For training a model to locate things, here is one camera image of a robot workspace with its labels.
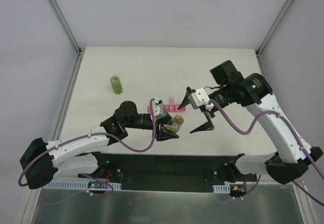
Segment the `pink weekly pill organizer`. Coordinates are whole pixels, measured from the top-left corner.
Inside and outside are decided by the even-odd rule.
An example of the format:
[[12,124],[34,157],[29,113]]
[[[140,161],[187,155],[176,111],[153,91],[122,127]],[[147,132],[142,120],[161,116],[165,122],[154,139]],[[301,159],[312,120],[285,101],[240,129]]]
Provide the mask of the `pink weekly pill organizer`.
[[183,113],[186,111],[186,107],[179,109],[179,106],[179,104],[175,103],[175,98],[173,96],[169,97],[168,103],[166,104],[168,113]]

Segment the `clear pill bottle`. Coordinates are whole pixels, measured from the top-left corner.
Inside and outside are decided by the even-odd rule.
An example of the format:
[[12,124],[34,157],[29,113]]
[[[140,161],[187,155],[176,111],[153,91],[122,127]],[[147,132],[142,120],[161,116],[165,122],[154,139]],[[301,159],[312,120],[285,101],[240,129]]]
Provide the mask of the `clear pill bottle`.
[[165,125],[165,127],[169,131],[173,133],[177,133],[181,129],[182,125],[176,124],[173,117],[172,119],[169,120],[169,122]]

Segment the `brown bottle cap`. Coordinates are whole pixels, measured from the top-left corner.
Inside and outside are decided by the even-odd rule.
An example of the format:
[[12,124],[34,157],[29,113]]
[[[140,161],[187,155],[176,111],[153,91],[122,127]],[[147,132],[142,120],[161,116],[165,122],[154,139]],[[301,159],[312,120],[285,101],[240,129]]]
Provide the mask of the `brown bottle cap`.
[[184,123],[184,118],[181,115],[176,115],[174,121],[176,124],[182,125]]

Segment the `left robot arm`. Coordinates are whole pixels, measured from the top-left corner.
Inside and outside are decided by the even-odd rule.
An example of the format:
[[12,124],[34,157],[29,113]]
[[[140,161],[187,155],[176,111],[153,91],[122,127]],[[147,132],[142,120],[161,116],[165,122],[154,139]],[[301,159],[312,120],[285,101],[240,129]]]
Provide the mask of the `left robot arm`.
[[[48,142],[42,138],[34,139],[20,158],[22,173],[18,185],[33,190],[56,177],[83,173],[101,178],[106,175],[107,162],[96,149],[120,143],[133,152],[143,153],[156,141],[178,139],[179,136],[167,128],[172,117],[163,102],[151,99],[149,106],[150,113],[138,113],[134,102],[124,101],[111,117],[86,133]],[[150,130],[149,146],[140,150],[123,142],[128,136],[127,128]]]

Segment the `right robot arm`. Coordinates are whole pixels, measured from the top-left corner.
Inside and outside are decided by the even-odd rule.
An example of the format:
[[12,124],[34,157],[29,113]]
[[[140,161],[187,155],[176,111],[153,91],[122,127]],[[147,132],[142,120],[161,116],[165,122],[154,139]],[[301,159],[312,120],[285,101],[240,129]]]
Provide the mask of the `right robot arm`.
[[[268,175],[280,184],[287,184],[300,178],[309,165],[315,165],[323,156],[320,147],[311,146],[294,129],[282,111],[273,89],[258,73],[243,77],[227,60],[210,70],[218,84],[216,91],[208,94],[204,88],[186,88],[186,94],[179,108],[191,105],[199,109],[207,122],[192,132],[214,129],[211,121],[220,112],[230,126],[241,135],[248,135],[256,123],[265,130],[276,151],[267,155],[238,154],[217,170],[218,177],[227,182],[239,181],[247,174]],[[238,128],[224,108],[237,103],[246,108],[254,119],[244,131]]]

